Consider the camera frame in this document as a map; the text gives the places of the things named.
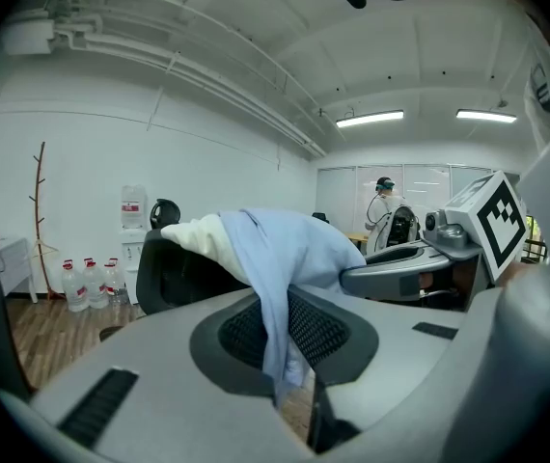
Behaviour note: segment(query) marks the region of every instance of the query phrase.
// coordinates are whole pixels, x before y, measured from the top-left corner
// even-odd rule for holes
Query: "white wall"
[[[164,85],[151,128],[157,90]],[[43,160],[43,240],[60,289],[63,259],[120,252],[121,187],[141,183],[148,206],[175,201],[181,221],[223,209],[311,213],[316,168],[265,124],[157,70],[113,57],[56,53],[0,67],[0,234],[34,241],[33,203]],[[44,291],[36,265],[38,291]]]
[[[520,174],[536,159],[525,146],[489,145],[483,142],[417,141],[336,150],[312,162],[316,168],[371,164],[462,164]]]

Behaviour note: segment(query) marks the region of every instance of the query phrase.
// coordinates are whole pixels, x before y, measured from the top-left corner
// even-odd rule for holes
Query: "wooden coat rack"
[[[32,258],[39,256],[41,271],[43,272],[43,277],[45,278],[45,286],[47,287],[47,299],[53,298],[65,298],[65,295],[58,293],[52,289],[50,286],[50,281],[47,278],[47,271],[45,270],[45,262],[43,261],[43,256],[46,254],[51,254],[53,252],[58,252],[58,249],[50,247],[41,240],[40,233],[40,224],[45,218],[40,218],[40,185],[45,181],[45,178],[41,178],[41,162],[43,160],[43,149],[45,148],[45,142],[41,143],[40,156],[35,158],[37,161],[37,178],[35,180],[35,198],[29,196],[29,199],[35,203],[35,233],[37,239],[35,240],[35,246],[33,247]]]

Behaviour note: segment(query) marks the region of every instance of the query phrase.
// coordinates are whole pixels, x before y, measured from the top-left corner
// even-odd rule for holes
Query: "ceiling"
[[[217,71],[327,151],[416,139],[531,144],[522,98],[531,50],[525,16],[506,0],[368,0],[362,11],[344,0],[70,1],[100,14],[106,34]],[[500,99],[517,122],[454,117],[497,110]],[[403,121],[334,124],[394,109]]]

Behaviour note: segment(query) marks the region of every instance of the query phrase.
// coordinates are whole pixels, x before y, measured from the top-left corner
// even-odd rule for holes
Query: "white cube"
[[[445,205],[449,224],[459,224],[483,248],[495,283],[526,240],[525,214],[503,172],[468,184]]]

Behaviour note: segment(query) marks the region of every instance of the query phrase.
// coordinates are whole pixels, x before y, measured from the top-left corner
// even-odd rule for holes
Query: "white lab coat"
[[[382,230],[389,223],[390,216],[387,216],[387,214],[395,211],[401,205],[408,205],[406,199],[401,196],[382,195],[371,202],[366,215],[366,219],[368,219],[368,216],[369,219],[365,222],[365,228],[371,230],[366,256],[375,254],[386,247],[389,235]]]

